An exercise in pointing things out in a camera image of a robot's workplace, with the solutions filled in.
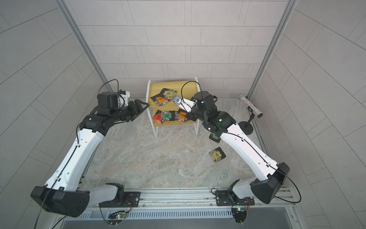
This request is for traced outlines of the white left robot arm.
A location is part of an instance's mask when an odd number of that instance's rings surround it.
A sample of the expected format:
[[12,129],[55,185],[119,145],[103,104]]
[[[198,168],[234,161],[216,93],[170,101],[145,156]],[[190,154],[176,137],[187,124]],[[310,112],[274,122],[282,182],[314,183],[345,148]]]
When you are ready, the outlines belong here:
[[135,120],[148,107],[138,99],[123,106],[117,102],[96,106],[78,125],[77,137],[55,173],[33,189],[31,198],[46,212],[70,217],[78,217],[96,204],[122,206],[126,198],[121,184],[107,183],[91,191],[80,191],[79,185],[109,129]]

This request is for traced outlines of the orange label black tea bag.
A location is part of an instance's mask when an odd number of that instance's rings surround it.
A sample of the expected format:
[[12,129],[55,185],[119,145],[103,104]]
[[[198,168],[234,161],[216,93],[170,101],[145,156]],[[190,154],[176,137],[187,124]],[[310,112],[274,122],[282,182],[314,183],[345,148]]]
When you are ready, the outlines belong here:
[[157,106],[163,106],[171,101],[170,99],[166,98],[163,93],[159,93],[150,98]]

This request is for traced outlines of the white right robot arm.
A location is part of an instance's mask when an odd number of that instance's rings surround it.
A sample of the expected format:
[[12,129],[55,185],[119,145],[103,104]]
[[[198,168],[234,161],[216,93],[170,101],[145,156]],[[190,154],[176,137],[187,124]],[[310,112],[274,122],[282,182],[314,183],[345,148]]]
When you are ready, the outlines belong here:
[[227,112],[218,111],[214,97],[208,91],[196,93],[188,102],[188,109],[194,118],[202,121],[206,130],[231,146],[255,174],[254,180],[237,181],[230,188],[233,201],[255,196],[269,204],[287,179],[289,166],[266,155]]

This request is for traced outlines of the yellow olive tea bag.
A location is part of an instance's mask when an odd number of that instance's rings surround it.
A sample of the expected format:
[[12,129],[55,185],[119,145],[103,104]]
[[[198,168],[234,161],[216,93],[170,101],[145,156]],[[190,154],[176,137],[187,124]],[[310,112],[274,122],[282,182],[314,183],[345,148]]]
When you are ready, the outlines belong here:
[[209,155],[214,162],[219,162],[226,158],[226,154],[223,152],[223,150],[220,147],[218,147],[214,150],[211,150],[209,152]]

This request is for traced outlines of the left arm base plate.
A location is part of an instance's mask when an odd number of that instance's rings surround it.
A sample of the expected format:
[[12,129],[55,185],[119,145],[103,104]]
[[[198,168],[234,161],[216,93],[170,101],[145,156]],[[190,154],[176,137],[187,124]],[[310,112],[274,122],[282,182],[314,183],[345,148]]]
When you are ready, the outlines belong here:
[[101,208],[130,208],[138,207],[141,192],[118,192],[113,200],[99,204]]

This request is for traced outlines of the green label top tea bag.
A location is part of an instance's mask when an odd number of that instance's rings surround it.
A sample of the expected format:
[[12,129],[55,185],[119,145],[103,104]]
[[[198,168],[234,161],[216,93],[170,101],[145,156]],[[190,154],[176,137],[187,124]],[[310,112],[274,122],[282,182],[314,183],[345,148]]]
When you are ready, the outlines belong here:
[[209,139],[216,143],[219,143],[221,141],[221,138],[217,136],[215,133],[211,133]]

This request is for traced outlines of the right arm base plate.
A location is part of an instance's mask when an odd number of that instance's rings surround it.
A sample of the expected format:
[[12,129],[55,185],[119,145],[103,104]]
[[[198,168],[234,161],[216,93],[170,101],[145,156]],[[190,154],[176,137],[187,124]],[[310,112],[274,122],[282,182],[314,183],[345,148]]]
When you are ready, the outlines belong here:
[[212,193],[215,195],[215,201],[218,207],[232,206],[234,203],[239,206],[248,206],[248,207],[255,205],[254,199],[251,197],[238,200],[231,200],[226,190],[215,190],[212,191]]

